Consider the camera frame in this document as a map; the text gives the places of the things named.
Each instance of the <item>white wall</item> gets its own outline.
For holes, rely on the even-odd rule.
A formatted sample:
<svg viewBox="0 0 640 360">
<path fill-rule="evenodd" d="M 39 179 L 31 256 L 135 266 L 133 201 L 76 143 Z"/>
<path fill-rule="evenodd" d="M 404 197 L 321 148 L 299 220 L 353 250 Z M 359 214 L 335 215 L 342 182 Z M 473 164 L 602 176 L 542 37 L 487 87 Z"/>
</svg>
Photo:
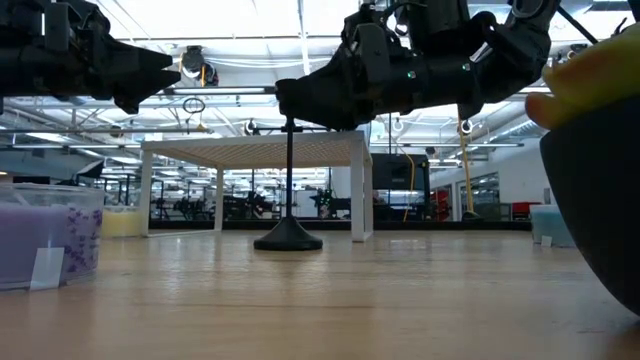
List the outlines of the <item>white wall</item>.
<svg viewBox="0 0 640 360">
<path fill-rule="evenodd" d="M 471 166 L 472 178 L 498 173 L 500 202 L 544 202 L 544 189 L 549 188 L 549 179 L 540 156 L 540 140 L 522 142 L 525 144 L 522 148 L 497 149 L 488 162 L 476 162 Z M 452 184 L 453 196 L 457 199 L 457 184 L 464 180 L 464 169 L 437 172 L 431 175 L 431 188 Z"/>
</svg>

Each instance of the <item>yellow object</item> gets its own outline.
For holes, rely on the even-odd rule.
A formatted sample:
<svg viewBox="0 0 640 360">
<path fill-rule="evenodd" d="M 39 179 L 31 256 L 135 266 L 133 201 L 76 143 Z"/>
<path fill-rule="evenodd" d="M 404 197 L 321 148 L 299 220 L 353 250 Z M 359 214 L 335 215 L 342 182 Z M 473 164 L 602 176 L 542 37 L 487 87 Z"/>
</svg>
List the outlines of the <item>yellow object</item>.
<svg viewBox="0 0 640 360">
<path fill-rule="evenodd" d="M 464 162 L 464 175 L 467 189 L 467 211 L 473 212 L 473 195 L 471 194 L 471 173 L 469 171 L 469 158 L 467 157 L 467 144 L 462 134 L 462 119 L 458 118 L 458 134 L 460 135 L 460 148 L 462 148 L 462 162 Z"/>
<path fill-rule="evenodd" d="M 554 129 L 580 114 L 640 94 L 640 23 L 599 42 L 564 64 L 545 67 L 542 78 L 553 97 L 527 96 L 529 117 Z"/>
<path fill-rule="evenodd" d="M 140 236 L 140 212 L 136 207 L 106 206 L 102 217 L 102 238 Z"/>
</svg>

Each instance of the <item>floor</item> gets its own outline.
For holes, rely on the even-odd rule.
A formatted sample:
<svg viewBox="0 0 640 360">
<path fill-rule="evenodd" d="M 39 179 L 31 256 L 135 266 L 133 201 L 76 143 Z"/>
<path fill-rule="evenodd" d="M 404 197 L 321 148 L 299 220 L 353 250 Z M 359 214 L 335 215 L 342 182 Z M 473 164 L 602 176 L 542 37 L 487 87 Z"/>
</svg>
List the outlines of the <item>floor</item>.
<svg viewBox="0 0 640 360">
<path fill-rule="evenodd" d="M 103 241 L 95 281 L 0 294 L 2 358 L 639 359 L 640 323 L 572 249 L 523 232 Z"/>
</svg>

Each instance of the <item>black robotic arm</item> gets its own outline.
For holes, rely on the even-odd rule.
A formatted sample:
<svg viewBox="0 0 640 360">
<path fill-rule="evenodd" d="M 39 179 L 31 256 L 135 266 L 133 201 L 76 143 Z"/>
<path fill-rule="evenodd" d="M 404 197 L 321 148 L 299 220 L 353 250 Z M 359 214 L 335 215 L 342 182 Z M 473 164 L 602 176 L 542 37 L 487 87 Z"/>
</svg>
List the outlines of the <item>black robotic arm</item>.
<svg viewBox="0 0 640 360">
<path fill-rule="evenodd" d="M 467 119 L 536 81 L 547 63 L 550 21 L 560 0 L 515 0 L 505 24 L 469 17 L 466 0 L 364 4 L 345 19 L 331 61 L 300 79 L 278 81 L 280 112 L 335 130 L 376 115 L 458 104 Z M 399 27 L 387 28 L 395 15 Z M 407 33 L 412 49 L 402 47 Z"/>
<path fill-rule="evenodd" d="M 109 31 L 87 1 L 0 0 L 0 98 L 89 95 L 113 98 L 131 114 L 180 80 L 164 70 L 171 56 L 120 43 Z"/>
</svg>

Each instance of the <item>teal container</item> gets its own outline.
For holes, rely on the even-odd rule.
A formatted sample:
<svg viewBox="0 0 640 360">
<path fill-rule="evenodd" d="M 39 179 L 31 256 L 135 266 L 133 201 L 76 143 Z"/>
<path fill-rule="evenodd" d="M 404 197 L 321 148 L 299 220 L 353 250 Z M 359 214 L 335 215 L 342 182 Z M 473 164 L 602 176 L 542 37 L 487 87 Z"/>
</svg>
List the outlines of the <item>teal container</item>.
<svg viewBox="0 0 640 360">
<path fill-rule="evenodd" d="M 533 242 L 552 247 L 576 247 L 557 205 L 532 205 Z"/>
</svg>

